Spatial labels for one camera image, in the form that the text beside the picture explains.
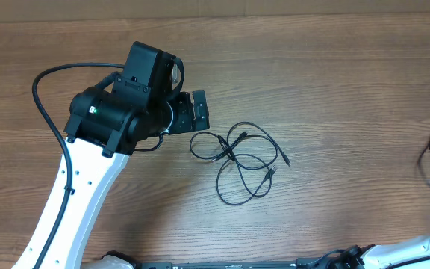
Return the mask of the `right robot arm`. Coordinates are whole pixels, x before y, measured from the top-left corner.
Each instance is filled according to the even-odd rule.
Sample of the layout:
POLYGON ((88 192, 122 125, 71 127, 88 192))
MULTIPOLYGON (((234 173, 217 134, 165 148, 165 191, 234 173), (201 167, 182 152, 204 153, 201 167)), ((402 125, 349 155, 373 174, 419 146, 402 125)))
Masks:
POLYGON ((333 259, 335 269, 430 269, 430 234, 397 244, 353 246, 333 259))

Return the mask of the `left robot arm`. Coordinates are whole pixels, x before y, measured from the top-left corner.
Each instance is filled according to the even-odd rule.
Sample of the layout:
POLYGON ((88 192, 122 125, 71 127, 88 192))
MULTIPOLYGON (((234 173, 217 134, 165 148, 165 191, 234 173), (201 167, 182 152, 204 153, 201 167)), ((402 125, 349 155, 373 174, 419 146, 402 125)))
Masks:
POLYGON ((180 58, 136 42, 124 64, 78 93, 55 137, 60 167, 17 268, 79 268, 108 191, 137 144, 208 129, 201 90, 184 92, 180 58))

